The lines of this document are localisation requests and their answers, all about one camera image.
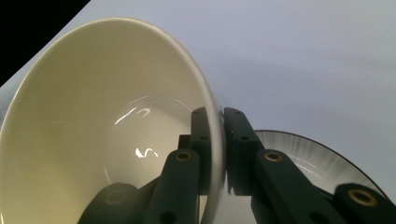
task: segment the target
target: screw hole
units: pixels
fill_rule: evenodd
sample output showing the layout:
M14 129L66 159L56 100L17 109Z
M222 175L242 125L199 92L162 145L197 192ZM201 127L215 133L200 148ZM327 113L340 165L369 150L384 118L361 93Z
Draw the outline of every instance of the screw hole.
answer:
M330 220L321 213L313 212L309 215L311 220L317 224L329 224Z
M176 154L176 159L178 161L188 161L191 159L192 155L188 152L179 152Z
M359 203L364 206L374 207L378 204L376 198L371 193L363 189L350 189L347 194L355 203Z
M122 189L115 189L107 194L105 201L109 205L118 205L125 201L127 193Z
M175 223L177 220L177 216L173 212L165 212L162 213L160 216L160 222L162 224L172 224Z
M268 161L281 161L282 156L276 152L267 152L264 154L264 158Z

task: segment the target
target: white bowl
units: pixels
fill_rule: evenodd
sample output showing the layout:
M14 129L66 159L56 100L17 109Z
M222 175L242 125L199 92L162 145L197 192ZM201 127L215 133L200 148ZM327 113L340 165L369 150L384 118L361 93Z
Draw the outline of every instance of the white bowl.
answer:
M205 106L212 176L204 220L222 187L219 108L191 56L152 24L113 18L53 44L22 82L0 136L4 223L77 223L109 183L159 176L191 111Z

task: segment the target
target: ceramic dish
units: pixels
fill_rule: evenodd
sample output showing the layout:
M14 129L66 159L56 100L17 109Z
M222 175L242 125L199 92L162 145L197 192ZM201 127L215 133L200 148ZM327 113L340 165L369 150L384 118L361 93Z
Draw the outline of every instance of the ceramic dish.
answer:
M336 186L357 183L385 193L363 171L334 150L293 133L256 131L265 148L286 153L315 186L333 194ZM255 224L250 197L223 192L215 223Z
M160 28L109 18L60 38L34 64L0 136L0 214L7 224L77 223L106 185L157 177L191 111L205 106L212 141L204 222L217 207L222 129L191 56Z
M386 197L376 183L351 161L322 144L293 133L257 131L265 148L286 153L311 183L331 194L338 185L356 183Z

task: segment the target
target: bowl rim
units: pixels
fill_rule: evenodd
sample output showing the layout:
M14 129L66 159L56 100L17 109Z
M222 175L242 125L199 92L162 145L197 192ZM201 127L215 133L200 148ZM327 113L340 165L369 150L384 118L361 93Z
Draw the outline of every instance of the bowl rim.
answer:
M4 117L3 125L0 129L0 142L5 138L8 127L12 127L13 118L12 114L15 111L18 111L19 104L22 102L25 89L29 86L28 83L33 78L33 74L35 73L36 68L42 64L46 58L50 55L50 52L56 47L62 45L63 42L67 41L67 38L73 36L75 33L86 29L87 27L91 27L97 25L99 23L106 22L128 22L132 25L140 26L142 29L146 29L151 31L154 35L158 35L163 40L169 44L172 49L174 49L177 54L182 58L181 60L189 67L191 70L191 74L194 76L197 85L201 91L202 97L205 103L205 110L208 119L209 130L210 130L210 139L211 139L211 148L212 148L212 169L211 169L211 181L209 185L209 193L207 195L207 202L205 206L205 211L202 218L202 223L210 223L214 219L216 214L219 200L221 197L222 188L224 185L225 178L225 165L224 165L224 134L222 129L222 120L220 115L220 107L216 98L214 97L208 82L205 79L204 74L201 72L195 60L191 57L191 55L187 52L187 50L170 34L165 32L162 28L149 23L147 21L129 18L129 17L104 17L101 19L96 19L93 21L89 21L83 23L71 31L65 33L64 35L58 37L55 41L53 41L33 62L32 66L28 69L27 73L23 77L20 85L18 86L16 92L14 93L9 107L7 109L7 113Z

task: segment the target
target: white surface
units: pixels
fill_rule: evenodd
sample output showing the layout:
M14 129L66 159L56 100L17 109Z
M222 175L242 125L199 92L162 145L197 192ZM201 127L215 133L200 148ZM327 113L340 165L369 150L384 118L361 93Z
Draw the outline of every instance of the white surface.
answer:
M97 0L55 39L113 16L163 28L223 106L335 149L396 202L394 1ZM3 111L31 64L0 89Z

